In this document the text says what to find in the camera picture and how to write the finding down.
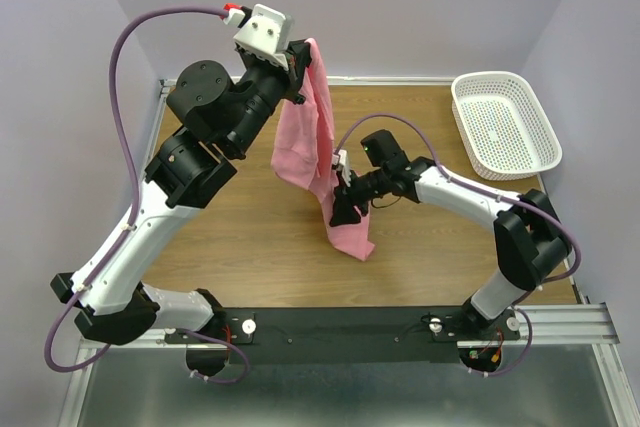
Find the pink t shirt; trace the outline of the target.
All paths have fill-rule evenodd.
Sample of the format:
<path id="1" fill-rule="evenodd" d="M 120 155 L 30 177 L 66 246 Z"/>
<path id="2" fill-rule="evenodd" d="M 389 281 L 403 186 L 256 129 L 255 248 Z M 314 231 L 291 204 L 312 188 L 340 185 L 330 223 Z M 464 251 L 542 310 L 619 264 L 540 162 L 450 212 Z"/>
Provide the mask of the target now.
<path id="1" fill-rule="evenodd" d="M 369 218 L 332 227 L 335 141 L 333 105 L 326 68 L 315 39 L 308 38 L 311 62 L 305 69 L 301 94 L 305 102 L 283 104 L 274 140 L 271 167 L 281 180 L 310 192 L 321 208 L 328 241 L 338 251 L 365 261 L 375 245 L 369 241 Z"/>

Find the white perforated plastic basket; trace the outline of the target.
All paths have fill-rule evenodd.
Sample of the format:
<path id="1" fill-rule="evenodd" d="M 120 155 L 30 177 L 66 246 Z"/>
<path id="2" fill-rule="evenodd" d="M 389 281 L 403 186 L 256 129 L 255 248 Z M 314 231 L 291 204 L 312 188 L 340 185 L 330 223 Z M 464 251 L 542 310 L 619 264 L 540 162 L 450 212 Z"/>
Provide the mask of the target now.
<path id="1" fill-rule="evenodd" d="M 460 75 L 451 84 L 452 113 L 474 171 L 491 181 L 537 176 L 563 156 L 533 88 L 508 71 Z"/>

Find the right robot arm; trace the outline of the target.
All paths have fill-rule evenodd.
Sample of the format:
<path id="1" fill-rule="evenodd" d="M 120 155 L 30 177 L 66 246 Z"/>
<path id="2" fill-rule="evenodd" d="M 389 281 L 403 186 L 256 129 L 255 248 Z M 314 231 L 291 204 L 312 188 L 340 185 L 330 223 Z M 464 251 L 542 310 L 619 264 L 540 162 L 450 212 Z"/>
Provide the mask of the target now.
<path id="1" fill-rule="evenodd" d="M 410 159 L 385 129 L 365 137 L 361 145 L 373 167 L 368 173 L 352 170 L 343 149 L 332 156 L 338 184 L 331 226 L 360 223 L 374 200 L 391 194 L 444 208 L 493 233 L 497 270 L 455 314 L 460 330 L 476 333 L 489 328 L 519 299 L 541 287 L 569 256 L 568 235 L 543 192 L 517 194 L 456 178 L 432 159 Z"/>

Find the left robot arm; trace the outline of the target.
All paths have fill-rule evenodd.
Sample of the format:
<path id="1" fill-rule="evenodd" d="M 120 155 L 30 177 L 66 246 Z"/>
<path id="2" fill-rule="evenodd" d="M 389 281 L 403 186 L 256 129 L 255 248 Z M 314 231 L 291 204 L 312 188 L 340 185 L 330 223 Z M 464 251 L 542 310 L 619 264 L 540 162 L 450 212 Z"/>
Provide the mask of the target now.
<path id="1" fill-rule="evenodd" d="M 205 289 L 162 290 L 142 278 L 175 234 L 235 175 L 233 160 L 245 158 L 278 103 L 305 100 L 301 88 L 311 63 L 308 43 L 290 42 L 283 66 L 245 48 L 237 51 L 246 68 L 239 81 L 212 60 L 182 71 L 166 99 L 181 126 L 145 169 L 133 225 L 115 228 L 85 266 L 52 280 L 61 301 L 81 295 L 74 303 L 74 323 L 84 338 L 124 345 L 152 328 L 200 331 L 220 310 Z"/>

